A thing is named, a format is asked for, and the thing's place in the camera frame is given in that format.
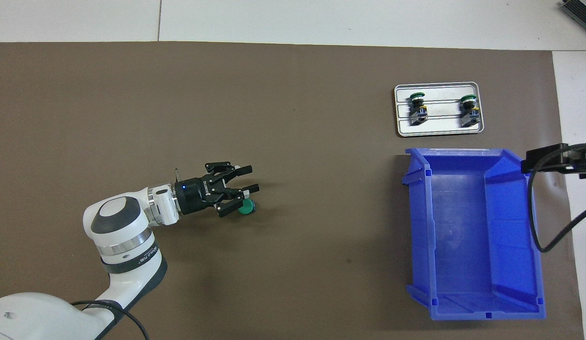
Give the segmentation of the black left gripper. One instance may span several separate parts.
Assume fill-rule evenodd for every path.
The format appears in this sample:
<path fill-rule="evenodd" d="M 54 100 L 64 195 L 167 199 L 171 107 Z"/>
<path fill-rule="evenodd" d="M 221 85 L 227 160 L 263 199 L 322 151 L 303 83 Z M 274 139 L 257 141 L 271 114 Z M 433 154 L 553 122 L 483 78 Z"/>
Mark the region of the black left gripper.
<path fill-rule="evenodd" d="M 183 215 L 196 213 L 215 205 L 220 218 L 238 212 L 249 215 L 257 210 L 251 194 L 260 191 L 259 184 L 243 188 L 226 188 L 213 191 L 213 183 L 228 183 L 235 177 L 245 176 L 253 172 L 251 165 L 239 166 L 230 162 L 206 163 L 205 170 L 209 177 L 193 177 L 189 180 L 175 182 L 175 195 L 179 211 Z"/>

